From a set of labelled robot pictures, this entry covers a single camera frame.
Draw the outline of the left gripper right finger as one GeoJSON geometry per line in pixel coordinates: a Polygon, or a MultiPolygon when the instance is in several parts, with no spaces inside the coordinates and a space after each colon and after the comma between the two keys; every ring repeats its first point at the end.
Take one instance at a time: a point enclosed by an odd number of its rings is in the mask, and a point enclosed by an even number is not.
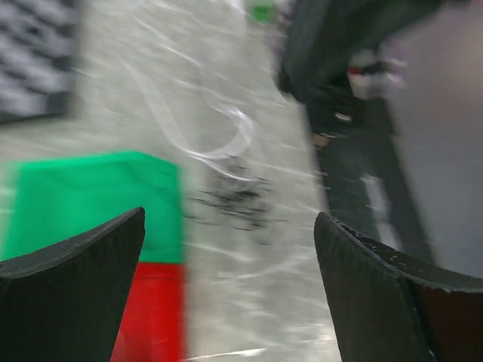
{"type": "Polygon", "coordinates": [[[482,360],[482,280],[320,213],[315,249],[343,361],[482,360]]]}

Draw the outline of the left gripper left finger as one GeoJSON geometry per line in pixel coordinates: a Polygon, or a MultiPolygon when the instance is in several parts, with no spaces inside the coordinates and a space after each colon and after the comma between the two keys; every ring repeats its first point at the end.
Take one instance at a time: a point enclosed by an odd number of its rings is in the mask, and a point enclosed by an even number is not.
{"type": "Polygon", "coordinates": [[[1,263],[3,361],[108,361],[145,236],[145,210],[1,263]]]}

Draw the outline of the red plastic bin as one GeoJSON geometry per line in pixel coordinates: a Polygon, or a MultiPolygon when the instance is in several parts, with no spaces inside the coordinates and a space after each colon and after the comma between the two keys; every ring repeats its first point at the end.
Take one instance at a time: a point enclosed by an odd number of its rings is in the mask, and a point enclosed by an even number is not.
{"type": "Polygon", "coordinates": [[[111,361],[185,360],[184,276],[182,264],[138,264],[111,361]]]}

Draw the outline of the green plastic bin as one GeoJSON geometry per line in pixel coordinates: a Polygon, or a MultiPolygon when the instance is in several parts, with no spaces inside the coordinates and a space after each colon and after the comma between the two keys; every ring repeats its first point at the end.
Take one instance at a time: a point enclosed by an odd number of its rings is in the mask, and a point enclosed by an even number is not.
{"type": "Polygon", "coordinates": [[[12,164],[1,258],[10,259],[145,210],[142,262],[183,262],[180,170],[141,152],[116,152],[12,164]]]}

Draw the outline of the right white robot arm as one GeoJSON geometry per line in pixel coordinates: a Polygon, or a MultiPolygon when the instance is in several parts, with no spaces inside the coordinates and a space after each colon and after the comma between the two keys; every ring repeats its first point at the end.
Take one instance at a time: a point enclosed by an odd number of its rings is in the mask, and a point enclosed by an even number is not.
{"type": "Polygon", "coordinates": [[[316,136],[343,137],[360,125],[347,76],[360,51],[433,14],[440,1],[296,1],[276,85],[304,105],[316,136]]]}

